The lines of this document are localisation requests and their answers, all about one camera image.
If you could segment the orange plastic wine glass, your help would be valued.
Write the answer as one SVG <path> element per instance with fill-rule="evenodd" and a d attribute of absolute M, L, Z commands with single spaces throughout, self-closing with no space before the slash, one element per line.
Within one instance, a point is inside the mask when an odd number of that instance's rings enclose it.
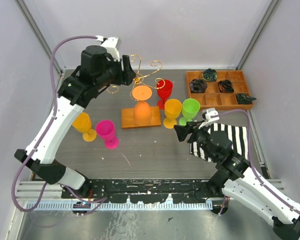
<path fill-rule="evenodd" d="M 152 119 L 152 110 L 147 100 L 152 96 L 152 90 L 145 85 L 139 85 L 132 90 L 132 96 L 137 103 L 133 108 L 133 120 L 139 126 L 148 126 Z"/>

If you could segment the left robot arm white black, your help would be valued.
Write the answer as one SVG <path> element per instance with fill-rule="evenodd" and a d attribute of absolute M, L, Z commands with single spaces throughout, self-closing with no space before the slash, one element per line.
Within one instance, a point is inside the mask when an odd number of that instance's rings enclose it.
<path fill-rule="evenodd" d="M 35 139 L 14 156 L 48 184 L 61 184 L 72 189 L 78 198 L 91 190 L 90 180 L 56 160 L 57 150 L 75 119 L 92 99 L 110 85 L 130 85 L 136 73 L 130 57 L 118 57 L 109 47 L 90 45 L 81 52 L 81 63 L 61 84 L 54 108 Z"/>

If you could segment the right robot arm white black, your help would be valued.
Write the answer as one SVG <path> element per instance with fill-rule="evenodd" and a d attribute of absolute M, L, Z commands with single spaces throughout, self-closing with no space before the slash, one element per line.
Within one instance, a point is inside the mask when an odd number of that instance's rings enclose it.
<path fill-rule="evenodd" d="M 251 163 L 232 149 L 224 131 L 208 132 L 200 122 L 174 125 L 180 142 L 195 143 L 216 164 L 216 173 L 208 181 L 210 193 L 236 199 L 267 221 L 282 240 L 300 238 L 300 204 L 284 195 Z"/>

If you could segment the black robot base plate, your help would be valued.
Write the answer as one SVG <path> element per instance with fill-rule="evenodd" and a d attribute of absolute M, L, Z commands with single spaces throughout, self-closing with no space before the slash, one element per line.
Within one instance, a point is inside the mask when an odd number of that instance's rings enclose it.
<path fill-rule="evenodd" d="M 113 204 L 204 203 L 207 199 L 222 198 L 220 190 L 211 191 L 205 179 L 91 179 L 86 194 L 81 198 L 107 198 Z"/>

